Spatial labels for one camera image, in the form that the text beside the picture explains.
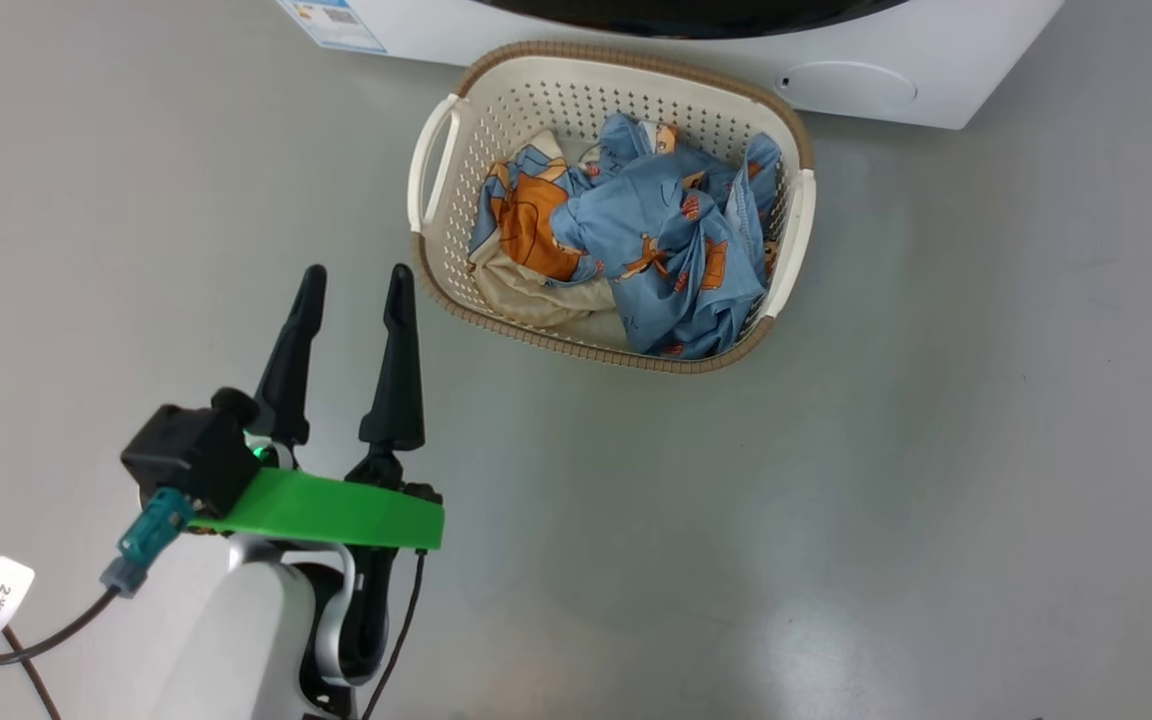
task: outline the floor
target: floor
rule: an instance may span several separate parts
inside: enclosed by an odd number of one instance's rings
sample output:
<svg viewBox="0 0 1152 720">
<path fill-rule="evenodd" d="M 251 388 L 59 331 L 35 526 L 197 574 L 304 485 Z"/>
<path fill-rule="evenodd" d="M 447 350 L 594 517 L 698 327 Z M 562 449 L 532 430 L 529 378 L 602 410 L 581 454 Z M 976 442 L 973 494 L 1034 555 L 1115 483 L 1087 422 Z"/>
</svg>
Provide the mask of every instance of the floor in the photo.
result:
<svg viewBox="0 0 1152 720">
<path fill-rule="evenodd" d="M 134 430 L 252 387 L 314 262 L 302 460 L 361 456 L 408 158 L 457 76 L 318 50 L 270 0 L 0 5 L 20 634 L 99 591 Z M 1069 0 L 964 131 L 808 122 L 812 247 L 738 366 L 594 365 L 422 301 L 407 468 L 447 547 L 385 717 L 1152 717 L 1152 3 Z M 147 713 L 223 555 L 180 543 L 40 661 L 66 717 Z M 8 715 L 41 717 L 16 670 Z"/>
</svg>

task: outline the green bracket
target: green bracket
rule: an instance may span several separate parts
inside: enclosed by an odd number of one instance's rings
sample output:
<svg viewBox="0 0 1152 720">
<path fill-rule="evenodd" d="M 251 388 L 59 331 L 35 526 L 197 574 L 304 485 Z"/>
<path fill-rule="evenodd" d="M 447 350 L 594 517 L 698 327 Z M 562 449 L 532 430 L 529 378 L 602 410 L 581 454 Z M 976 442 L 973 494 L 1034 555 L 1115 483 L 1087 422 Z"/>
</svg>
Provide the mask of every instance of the green bracket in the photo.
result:
<svg viewBox="0 0 1152 720">
<path fill-rule="evenodd" d="M 225 520 L 192 526 L 294 541 L 438 550 L 444 507 L 401 492 L 317 478 L 301 470 L 262 469 Z"/>
</svg>

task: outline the black cable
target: black cable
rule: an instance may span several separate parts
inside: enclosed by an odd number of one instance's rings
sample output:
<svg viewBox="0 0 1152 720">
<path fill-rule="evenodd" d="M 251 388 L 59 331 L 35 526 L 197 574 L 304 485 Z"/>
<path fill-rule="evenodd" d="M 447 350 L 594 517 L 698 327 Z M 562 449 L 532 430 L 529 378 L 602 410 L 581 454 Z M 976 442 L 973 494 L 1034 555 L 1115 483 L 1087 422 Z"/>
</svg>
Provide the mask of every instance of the black cable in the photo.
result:
<svg viewBox="0 0 1152 720">
<path fill-rule="evenodd" d="M 23 652 L 23 647 L 20 645 L 20 638 L 12 631 L 12 626 L 3 627 L 3 637 L 8 641 L 12 652 Z M 60 720 L 60 710 L 56 708 L 55 702 L 51 699 L 51 692 L 47 692 L 47 685 L 41 682 L 41 675 L 38 674 L 38 669 L 33 666 L 33 661 L 22 660 L 20 661 L 20 667 L 23 667 L 24 674 L 29 676 L 29 684 L 33 685 L 35 691 L 38 694 L 38 700 L 41 702 L 41 706 L 47 711 L 47 717 L 50 717 L 51 720 Z"/>
<path fill-rule="evenodd" d="M 106 607 L 109 607 L 109 602 L 114 602 L 114 598 L 118 597 L 118 593 L 119 593 L 118 588 L 108 589 L 108 591 L 105 591 L 105 593 L 100 596 L 100 600 L 92 602 L 92 606 L 88 607 L 86 612 L 83 612 L 82 615 L 78 615 L 78 619 L 74 620 L 73 623 L 65 626 L 65 629 L 61 629 L 60 632 L 51 635 L 50 638 L 40 643 L 32 644 L 32 646 L 24 647 L 24 650 L 9 652 L 5 653 L 5 655 L 0 655 L 0 666 L 14 665 L 17 662 L 24 662 L 25 660 L 35 659 L 36 657 L 41 655 L 41 653 L 45 653 L 51 649 L 58 646 L 58 644 L 63 643 L 69 638 L 74 637 L 74 635 L 77 634 L 78 630 L 86 628 L 86 626 L 90 624 L 92 620 L 96 620 L 97 615 L 100 615 L 101 612 L 106 609 Z"/>
<path fill-rule="evenodd" d="M 416 600 L 420 598 L 420 578 L 425 577 L 425 551 L 416 551 L 416 581 L 412 583 L 412 598 L 407 602 L 407 616 L 403 617 L 403 629 L 397 632 L 397 641 L 394 642 L 394 652 L 389 653 L 389 664 L 385 665 L 385 672 L 380 675 L 380 682 L 376 683 L 376 690 L 371 694 L 371 702 L 367 710 L 358 720 L 371 720 L 371 711 L 376 710 L 376 703 L 380 700 L 380 692 L 384 692 L 385 683 L 389 682 L 389 675 L 394 673 L 394 665 L 397 665 L 397 653 L 403 650 L 403 641 L 407 639 L 407 630 L 411 629 L 412 615 L 416 615 Z"/>
</svg>

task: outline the beige cloth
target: beige cloth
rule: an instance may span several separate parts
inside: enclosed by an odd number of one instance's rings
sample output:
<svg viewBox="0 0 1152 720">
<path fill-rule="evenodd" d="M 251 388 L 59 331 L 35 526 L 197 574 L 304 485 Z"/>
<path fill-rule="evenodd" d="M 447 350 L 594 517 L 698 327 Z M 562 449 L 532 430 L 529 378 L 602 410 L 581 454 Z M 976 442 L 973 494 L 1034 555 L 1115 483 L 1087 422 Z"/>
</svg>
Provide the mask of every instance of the beige cloth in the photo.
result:
<svg viewBox="0 0 1152 720">
<path fill-rule="evenodd" d="M 535 145 L 550 158 L 562 158 L 554 132 L 540 132 L 528 145 Z M 470 255 L 470 274 L 483 298 L 498 313 L 517 323 L 548 328 L 616 309 L 607 278 L 599 275 L 579 285 L 548 287 L 544 274 L 509 258 L 500 247 L 499 229 Z"/>
</svg>

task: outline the white plastic basket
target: white plastic basket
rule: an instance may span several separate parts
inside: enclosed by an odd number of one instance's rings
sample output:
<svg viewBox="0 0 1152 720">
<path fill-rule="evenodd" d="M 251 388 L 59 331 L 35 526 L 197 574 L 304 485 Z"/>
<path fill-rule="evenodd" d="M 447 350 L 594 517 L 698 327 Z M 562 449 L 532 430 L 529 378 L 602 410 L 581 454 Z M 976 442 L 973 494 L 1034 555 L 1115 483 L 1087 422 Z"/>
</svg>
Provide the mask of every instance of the white plastic basket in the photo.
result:
<svg viewBox="0 0 1152 720">
<path fill-rule="evenodd" d="M 535 328 L 495 313 L 477 291 L 468 241 L 486 172 L 543 129 L 559 142 L 591 145 L 602 120 L 626 113 L 677 127 L 680 139 L 740 165 L 745 144 L 766 132 L 781 147 L 780 182 L 770 237 L 780 238 L 767 295 L 751 311 L 735 346 L 707 359 L 664 359 L 628 350 L 616 316 Z M 430 157 L 447 129 L 442 160 L 426 199 Z M 495 50 L 467 70 L 461 86 L 430 114 L 412 156 L 407 217 L 417 272 L 452 313 L 509 338 L 592 361 L 704 373 L 753 350 L 785 306 L 803 265 L 814 214 L 812 146 L 794 109 L 768 91 L 675 61 L 617 50 L 524 41 Z"/>
</svg>

